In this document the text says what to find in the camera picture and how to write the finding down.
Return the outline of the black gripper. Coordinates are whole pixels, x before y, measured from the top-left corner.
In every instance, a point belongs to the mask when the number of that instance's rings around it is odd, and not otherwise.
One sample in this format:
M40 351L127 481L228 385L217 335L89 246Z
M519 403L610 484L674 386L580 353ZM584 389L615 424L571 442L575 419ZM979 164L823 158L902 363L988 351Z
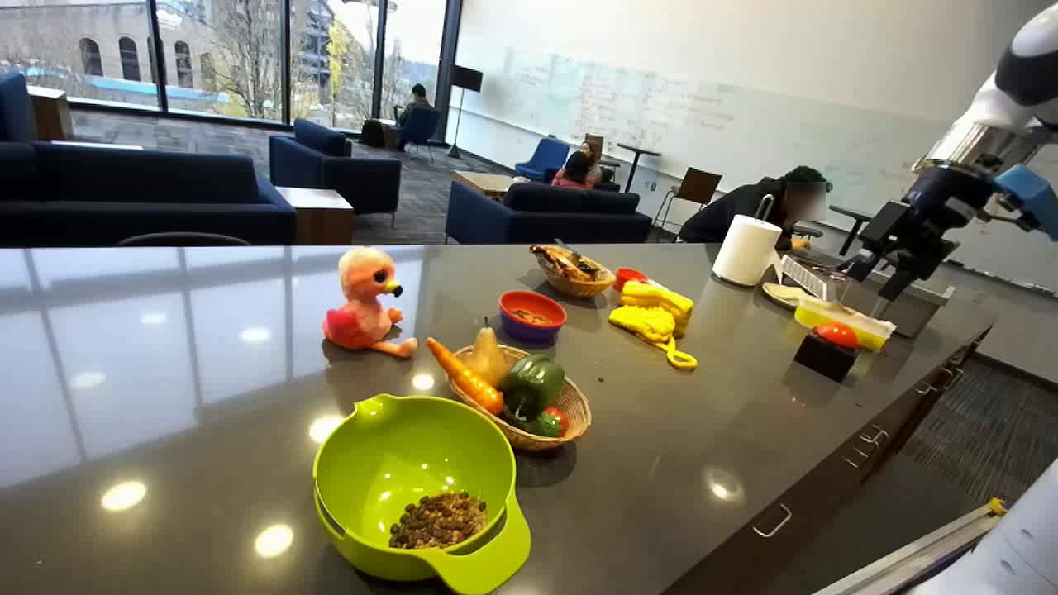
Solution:
M839 265L852 281L887 261L884 301L897 301L911 281L926 281L954 246L950 230L965 230L988 202L994 186L954 166L930 166L898 202L887 202L861 231L861 251Z

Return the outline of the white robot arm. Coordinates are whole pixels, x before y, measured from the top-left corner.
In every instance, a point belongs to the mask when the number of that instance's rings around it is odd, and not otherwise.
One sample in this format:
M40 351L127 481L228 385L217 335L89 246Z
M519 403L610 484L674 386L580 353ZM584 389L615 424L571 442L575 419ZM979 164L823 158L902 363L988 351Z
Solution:
M839 275L864 281L875 265L888 265L879 298L897 301L954 251L947 231L971 218L1056 236L1056 190L1027 169L1056 138L1058 3L1010 37L970 109L918 158L906 197L887 202L861 231L861 251L839 265Z

